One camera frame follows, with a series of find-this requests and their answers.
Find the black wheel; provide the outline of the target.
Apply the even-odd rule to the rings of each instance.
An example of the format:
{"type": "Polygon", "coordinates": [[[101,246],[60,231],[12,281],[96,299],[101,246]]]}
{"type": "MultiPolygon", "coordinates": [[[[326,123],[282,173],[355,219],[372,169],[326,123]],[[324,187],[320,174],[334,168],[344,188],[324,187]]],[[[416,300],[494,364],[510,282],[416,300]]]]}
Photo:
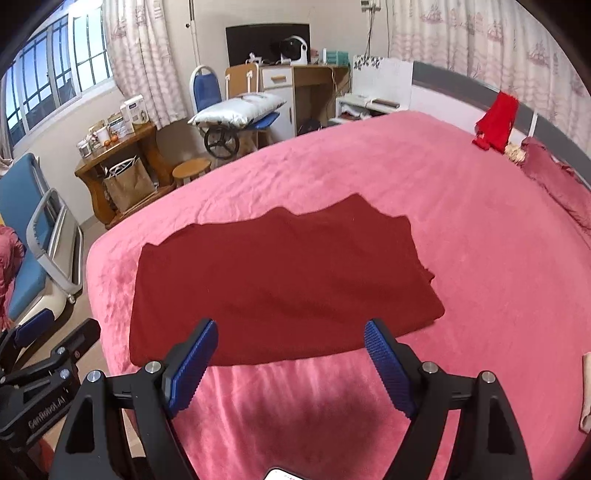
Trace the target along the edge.
{"type": "Polygon", "coordinates": [[[239,151],[239,138],[235,130],[222,125],[211,126],[204,135],[206,151],[217,160],[235,159],[239,151]]]}

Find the white pillow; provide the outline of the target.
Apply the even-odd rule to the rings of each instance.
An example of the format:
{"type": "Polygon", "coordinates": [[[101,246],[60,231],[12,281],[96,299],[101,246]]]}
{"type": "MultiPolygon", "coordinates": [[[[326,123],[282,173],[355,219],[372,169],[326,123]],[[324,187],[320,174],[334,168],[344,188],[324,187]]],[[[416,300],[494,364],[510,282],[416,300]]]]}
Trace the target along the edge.
{"type": "Polygon", "coordinates": [[[200,110],[188,120],[188,124],[222,125],[242,129],[276,112],[284,104],[286,102],[283,98],[273,93],[245,93],[200,110]]]}

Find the white nightstand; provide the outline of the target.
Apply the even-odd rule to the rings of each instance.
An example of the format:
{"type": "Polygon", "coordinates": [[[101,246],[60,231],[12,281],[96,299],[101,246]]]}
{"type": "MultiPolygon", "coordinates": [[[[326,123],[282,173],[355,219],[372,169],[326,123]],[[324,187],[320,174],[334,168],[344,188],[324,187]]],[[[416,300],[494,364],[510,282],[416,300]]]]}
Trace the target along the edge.
{"type": "Polygon", "coordinates": [[[351,90],[335,99],[329,125],[345,124],[410,109],[413,63],[368,55],[353,57],[351,90]]]}

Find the window with frames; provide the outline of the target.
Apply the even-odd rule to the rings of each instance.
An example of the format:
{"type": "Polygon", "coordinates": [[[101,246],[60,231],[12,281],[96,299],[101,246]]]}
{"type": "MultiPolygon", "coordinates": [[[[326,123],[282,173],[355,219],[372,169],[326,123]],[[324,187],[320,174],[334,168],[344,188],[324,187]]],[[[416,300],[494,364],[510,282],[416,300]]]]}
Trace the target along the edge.
{"type": "Polygon", "coordinates": [[[112,78],[103,3],[62,1],[1,81],[1,132],[12,149],[46,119],[112,78]]]}

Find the red cloth on headboard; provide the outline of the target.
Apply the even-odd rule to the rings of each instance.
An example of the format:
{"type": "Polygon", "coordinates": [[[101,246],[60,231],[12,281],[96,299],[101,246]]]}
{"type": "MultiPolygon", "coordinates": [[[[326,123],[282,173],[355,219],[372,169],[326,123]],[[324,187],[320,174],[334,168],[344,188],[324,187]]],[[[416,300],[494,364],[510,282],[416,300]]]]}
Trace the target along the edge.
{"type": "Polygon", "coordinates": [[[476,123],[476,137],[472,143],[484,151],[494,149],[504,153],[514,127],[518,108],[517,98],[499,92],[492,106],[476,123]]]}

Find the grey bed headboard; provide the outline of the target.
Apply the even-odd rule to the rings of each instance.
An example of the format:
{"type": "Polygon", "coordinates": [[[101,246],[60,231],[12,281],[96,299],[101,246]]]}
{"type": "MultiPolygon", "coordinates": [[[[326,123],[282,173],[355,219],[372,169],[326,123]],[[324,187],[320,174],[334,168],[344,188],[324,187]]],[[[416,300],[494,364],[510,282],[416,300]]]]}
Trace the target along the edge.
{"type": "Polygon", "coordinates": [[[572,167],[584,181],[590,182],[590,157],[549,120],[511,95],[459,73],[422,62],[414,63],[412,83],[485,112],[493,109],[494,120],[509,120],[513,116],[514,128],[522,133],[532,131],[532,136],[556,158],[572,167]]]}

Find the round wooden stool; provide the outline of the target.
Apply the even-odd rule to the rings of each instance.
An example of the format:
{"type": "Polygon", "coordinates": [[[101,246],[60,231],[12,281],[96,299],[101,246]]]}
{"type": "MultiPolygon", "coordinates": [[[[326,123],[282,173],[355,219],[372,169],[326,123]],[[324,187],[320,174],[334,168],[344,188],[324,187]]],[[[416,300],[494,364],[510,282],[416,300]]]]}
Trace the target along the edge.
{"type": "Polygon", "coordinates": [[[206,158],[194,158],[181,162],[172,170],[175,185],[180,187],[192,180],[211,172],[211,160],[206,158]]]}

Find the right patterned curtain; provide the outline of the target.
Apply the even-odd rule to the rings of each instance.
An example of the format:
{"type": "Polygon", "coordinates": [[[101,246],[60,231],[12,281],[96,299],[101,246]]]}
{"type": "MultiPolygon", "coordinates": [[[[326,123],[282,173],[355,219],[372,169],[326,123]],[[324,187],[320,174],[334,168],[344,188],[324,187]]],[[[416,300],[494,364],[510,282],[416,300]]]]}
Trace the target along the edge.
{"type": "Polygon", "coordinates": [[[590,152],[590,93],[547,29],[516,1],[393,1],[392,55],[496,87],[590,152]]]}

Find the white fan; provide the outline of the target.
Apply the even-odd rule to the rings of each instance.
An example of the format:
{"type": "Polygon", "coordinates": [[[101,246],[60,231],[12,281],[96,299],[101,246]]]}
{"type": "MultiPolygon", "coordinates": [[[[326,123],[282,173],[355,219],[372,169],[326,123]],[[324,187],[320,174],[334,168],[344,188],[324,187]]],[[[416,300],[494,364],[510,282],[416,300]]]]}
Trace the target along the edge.
{"type": "Polygon", "coordinates": [[[308,43],[297,35],[280,41],[280,62],[290,65],[308,64],[308,43]]]}

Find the brown paper bag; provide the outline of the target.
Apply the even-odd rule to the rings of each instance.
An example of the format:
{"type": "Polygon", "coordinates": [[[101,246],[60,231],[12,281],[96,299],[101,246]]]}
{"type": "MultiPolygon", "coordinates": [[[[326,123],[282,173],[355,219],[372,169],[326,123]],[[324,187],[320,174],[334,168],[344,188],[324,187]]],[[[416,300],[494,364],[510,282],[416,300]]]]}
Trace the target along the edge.
{"type": "Polygon", "coordinates": [[[126,212],[156,191],[138,156],[112,166],[104,179],[104,185],[120,212],[126,212]]]}

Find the dark red sweater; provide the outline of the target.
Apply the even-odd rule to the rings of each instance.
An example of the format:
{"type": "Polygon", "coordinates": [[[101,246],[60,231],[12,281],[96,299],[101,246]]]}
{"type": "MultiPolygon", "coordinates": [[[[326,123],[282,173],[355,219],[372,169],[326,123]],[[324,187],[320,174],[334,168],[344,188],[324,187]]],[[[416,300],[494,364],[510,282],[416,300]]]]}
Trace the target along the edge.
{"type": "Polygon", "coordinates": [[[219,332],[216,366],[353,351],[370,319],[404,335],[442,317],[433,278],[408,218],[358,194],[311,213],[191,224],[141,250],[130,359],[163,357],[205,318],[219,332]]]}

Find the pink bed blanket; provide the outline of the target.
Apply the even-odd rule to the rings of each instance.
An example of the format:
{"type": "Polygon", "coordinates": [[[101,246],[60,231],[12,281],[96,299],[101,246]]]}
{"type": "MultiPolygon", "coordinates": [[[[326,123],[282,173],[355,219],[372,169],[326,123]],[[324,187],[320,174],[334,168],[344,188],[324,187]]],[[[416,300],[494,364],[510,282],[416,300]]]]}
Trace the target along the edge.
{"type": "MultiPolygon", "coordinates": [[[[193,223],[317,211],[353,193],[404,215],[445,313],[405,342],[450,373],[494,372],[533,475],[557,479],[585,437],[590,241],[537,183],[468,133],[418,112],[329,128],[267,147],[175,190],[102,235],[86,264],[109,371],[135,371],[129,329],[145,244],[193,223]]],[[[174,422],[203,479],[380,479],[407,428],[366,351],[214,367],[174,422]]]]}

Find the black monitor screen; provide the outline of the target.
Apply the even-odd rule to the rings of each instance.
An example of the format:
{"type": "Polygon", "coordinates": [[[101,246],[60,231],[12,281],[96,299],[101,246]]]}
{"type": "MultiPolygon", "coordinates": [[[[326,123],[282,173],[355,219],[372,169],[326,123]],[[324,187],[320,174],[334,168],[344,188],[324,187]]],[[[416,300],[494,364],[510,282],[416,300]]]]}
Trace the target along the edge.
{"type": "Polygon", "coordinates": [[[249,60],[250,55],[264,63],[280,61],[280,41],[292,35],[304,38],[311,46],[311,29],[304,23],[259,23],[225,28],[228,64],[236,66],[249,60]]]}

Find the left patterned curtain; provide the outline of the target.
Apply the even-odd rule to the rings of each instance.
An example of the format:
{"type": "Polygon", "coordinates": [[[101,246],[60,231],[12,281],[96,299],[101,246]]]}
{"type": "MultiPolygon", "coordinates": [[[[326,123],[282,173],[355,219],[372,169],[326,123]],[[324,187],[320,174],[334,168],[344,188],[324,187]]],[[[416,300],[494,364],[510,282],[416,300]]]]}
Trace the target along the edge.
{"type": "Polygon", "coordinates": [[[161,1],[110,0],[102,6],[106,47],[121,93],[143,97],[158,128],[187,116],[161,1]]]}

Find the wooden side table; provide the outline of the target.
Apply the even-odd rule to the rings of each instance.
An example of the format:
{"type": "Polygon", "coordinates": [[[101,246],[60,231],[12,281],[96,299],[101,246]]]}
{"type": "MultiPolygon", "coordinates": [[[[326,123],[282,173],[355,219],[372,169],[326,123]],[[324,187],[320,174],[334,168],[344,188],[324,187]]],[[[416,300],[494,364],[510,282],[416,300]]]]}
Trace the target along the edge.
{"type": "Polygon", "coordinates": [[[90,194],[94,216],[107,229],[175,188],[151,122],[83,159],[75,176],[90,194]]]}

